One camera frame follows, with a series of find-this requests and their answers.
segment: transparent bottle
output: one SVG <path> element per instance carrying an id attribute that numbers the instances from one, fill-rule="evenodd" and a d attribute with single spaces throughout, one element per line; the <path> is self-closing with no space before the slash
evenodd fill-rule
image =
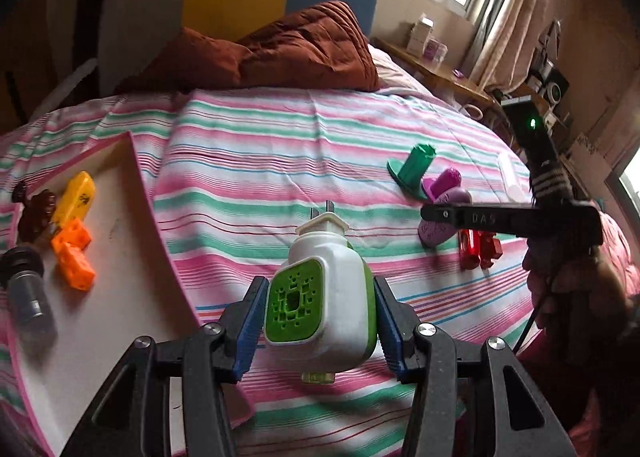
<path id="1" fill-rule="evenodd" d="M 14 247 L 0 259 L 0 285 L 7 294 L 11 322 L 28 353 L 44 351 L 57 335 L 43 274 L 42 258 L 32 247 Z"/>

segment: pillow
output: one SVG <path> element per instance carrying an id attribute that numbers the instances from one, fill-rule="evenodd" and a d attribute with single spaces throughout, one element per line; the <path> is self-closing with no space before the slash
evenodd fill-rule
<path id="1" fill-rule="evenodd" d="M 369 52 L 378 71 L 381 88 L 402 87 L 433 97 L 433 94 L 431 94 L 427 87 L 391 60 L 391 57 L 386 52 L 377 47 L 373 47 L 371 44 L 369 44 Z"/>

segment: green vent panel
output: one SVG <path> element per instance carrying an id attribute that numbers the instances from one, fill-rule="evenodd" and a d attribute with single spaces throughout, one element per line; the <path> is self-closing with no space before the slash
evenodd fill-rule
<path id="1" fill-rule="evenodd" d="M 297 263 L 271 282 L 265 331 L 272 342 L 293 342 L 313 336 L 322 321 L 322 265 Z"/>

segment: white and green electric device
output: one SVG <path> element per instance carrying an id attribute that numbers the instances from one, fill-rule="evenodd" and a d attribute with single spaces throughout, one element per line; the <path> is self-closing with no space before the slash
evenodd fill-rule
<path id="1" fill-rule="evenodd" d="M 333 211 L 298 227 L 289 258 L 269 286 L 267 350 L 303 381 L 332 382 L 335 373 L 364 363 L 376 346 L 373 276 L 345 238 L 348 229 Z"/>

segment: dark brown toy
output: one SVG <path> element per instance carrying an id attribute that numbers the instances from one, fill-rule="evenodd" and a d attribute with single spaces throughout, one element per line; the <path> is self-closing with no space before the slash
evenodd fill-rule
<path id="1" fill-rule="evenodd" d="M 18 237 L 23 242 L 33 242 L 51 222 L 51 216 L 56 210 L 56 195 L 49 190 L 42 190 L 29 200 L 27 185 L 20 181 L 14 187 L 11 201 L 24 204 L 22 217 L 18 222 Z"/>

